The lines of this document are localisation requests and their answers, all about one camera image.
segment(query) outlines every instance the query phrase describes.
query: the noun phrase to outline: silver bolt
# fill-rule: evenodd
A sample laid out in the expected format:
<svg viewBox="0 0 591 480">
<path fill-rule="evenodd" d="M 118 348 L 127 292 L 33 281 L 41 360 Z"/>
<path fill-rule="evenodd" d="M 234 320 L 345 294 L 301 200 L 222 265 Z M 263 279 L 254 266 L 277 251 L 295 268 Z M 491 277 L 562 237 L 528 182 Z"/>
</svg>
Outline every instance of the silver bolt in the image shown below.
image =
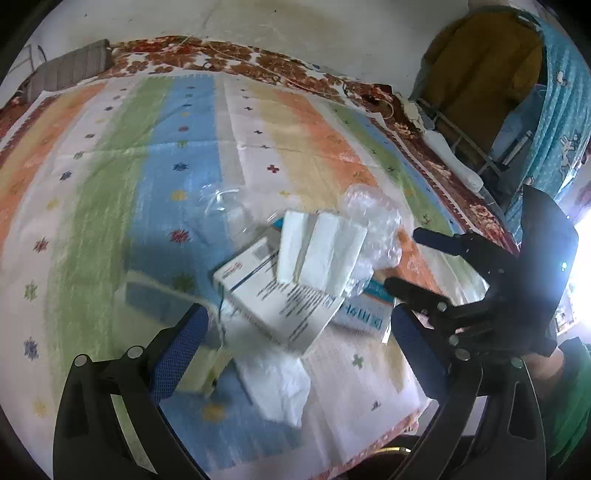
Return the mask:
<svg viewBox="0 0 591 480">
<path fill-rule="evenodd" d="M 511 365 L 515 368 L 522 368 L 523 367 L 523 360 L 521 358 L 517 358 L 516 356 L 511 359 Z"/>
<path fill-rule="evenodd" d="M 142 353 L 144 353 L 144 348 L 139 345 L 133 346 L 127 350 L 127 356 L 129 358 L 138 358 Z"/>
<path fill-rule="evenodd" d="M 465 362 L 470 359 L 470 352 L 468 350 L 464 350 L 463 348 L 459 348 L 456 350 L 456 358 Z"/>
<path fill-rule="evenodd" d="M 77 367 L 81 367 L 85 363 L 86 363 L 86 355 L 78 355 L 74 359 L 74 365 L 77 366 Z"/>
</svg>

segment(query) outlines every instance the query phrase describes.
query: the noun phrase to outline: blue cloth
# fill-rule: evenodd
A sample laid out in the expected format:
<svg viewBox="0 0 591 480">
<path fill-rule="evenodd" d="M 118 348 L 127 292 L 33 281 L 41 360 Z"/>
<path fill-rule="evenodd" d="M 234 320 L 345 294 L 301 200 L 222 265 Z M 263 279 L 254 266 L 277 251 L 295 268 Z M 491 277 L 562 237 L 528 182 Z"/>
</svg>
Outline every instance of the blue cloth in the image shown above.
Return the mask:
<svg viewBox="0 0 591 480">
<path fill-rule="evenodd" d="M 528 157 L 522 166 L 521 183 L 556 197 L 576 174 L 591 134 L 591 74 L 569 38 L 543 20 L 520 12 L 539 25 L 544 39 L 548 88 Z M 507 224 L 521 239 L 521 189 L 513 195 Z"/>
</svg>

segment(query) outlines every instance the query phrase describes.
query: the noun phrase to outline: blue gripper pad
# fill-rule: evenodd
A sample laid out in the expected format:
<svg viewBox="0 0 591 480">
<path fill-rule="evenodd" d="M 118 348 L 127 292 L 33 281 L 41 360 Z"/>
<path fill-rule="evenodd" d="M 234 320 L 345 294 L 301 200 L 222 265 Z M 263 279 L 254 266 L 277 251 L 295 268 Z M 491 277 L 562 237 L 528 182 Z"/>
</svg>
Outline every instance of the blue gripper pad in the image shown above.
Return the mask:
<svg viewBox="0 0 591 480">
<path fill-rule="evenodd" d="M 392 310 L 392 335 L 401 348 L 425 395 L 441 403 L 447 397 L 447 367 L 433 351 L 426 335 L 432 332 L 404 304 Z"/>
<path fill-rule="evenodd" d="M 197 348 L 205 340 L 208 323 L 207 309 L 199 305 L 162 355 L 154 368 L 150 391 L 156 404 L 174 393 Z"/>
</svg>

